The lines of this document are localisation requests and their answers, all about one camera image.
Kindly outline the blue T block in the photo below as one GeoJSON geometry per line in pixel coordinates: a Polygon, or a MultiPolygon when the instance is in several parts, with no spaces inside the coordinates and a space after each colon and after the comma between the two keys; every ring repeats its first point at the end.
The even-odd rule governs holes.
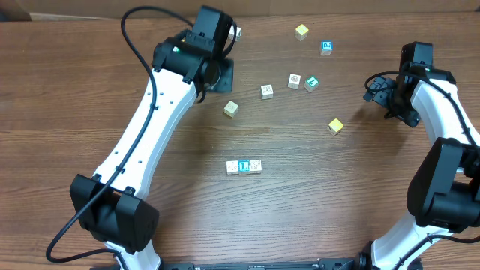
{"type": "Polygon", "coordinates": [[[227,175],[239,174],[239,162],[237,160],[228,160],[226,162],[226,174],[227,175]]]}

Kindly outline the blue L block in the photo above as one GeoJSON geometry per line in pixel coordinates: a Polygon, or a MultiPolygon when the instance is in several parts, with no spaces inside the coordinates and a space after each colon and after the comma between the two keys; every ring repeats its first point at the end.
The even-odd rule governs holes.
{"type": "Polygon", "coordinates": [[[250,161],[249,160],[240,160],[238,162],[238,174],[239,175],[248,175],[251,173],[250,161]]]}

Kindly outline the brown engraved wood block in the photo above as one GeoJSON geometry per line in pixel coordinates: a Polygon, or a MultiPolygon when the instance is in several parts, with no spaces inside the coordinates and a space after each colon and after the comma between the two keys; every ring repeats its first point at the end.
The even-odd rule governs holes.
{"type": "Polygon", "coordinates": [[[263,171],[261,160],[250,160],[249,165],[251,174],[260,174],[263,171]]]}

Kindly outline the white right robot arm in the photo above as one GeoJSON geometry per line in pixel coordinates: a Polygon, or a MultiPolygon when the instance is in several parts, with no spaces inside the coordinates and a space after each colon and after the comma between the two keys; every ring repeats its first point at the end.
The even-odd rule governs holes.
{"type": "Polygon", "coordinates": [[[420,255],[439,240],[479,242],[458,236],[479,226],[479,133],[452,73],[434,67],[432,44],[404,45],[399,69],[370,76],[364,87],[364,99],[386,108],[386,119],[411,128],[422,122],[430,151],[409,184],[406,214],[356,258],[338,260],[339,269],[422,269],[420,255]]]}

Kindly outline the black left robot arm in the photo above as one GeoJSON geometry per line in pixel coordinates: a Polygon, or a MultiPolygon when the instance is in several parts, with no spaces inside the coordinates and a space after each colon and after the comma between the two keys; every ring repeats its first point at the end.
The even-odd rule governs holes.
{"type": "Polygon", "coordinates": [[[146,202],[155,172],[177,124],[207,92],[231,92],[237,26],[203,5],[195,22],[159,43],[139,106],[107,159],[92,177],[76,175],[70,198],[80,226],[111,253],[114,269],[160,269],[152,236],[159,212],[146,202]]]}

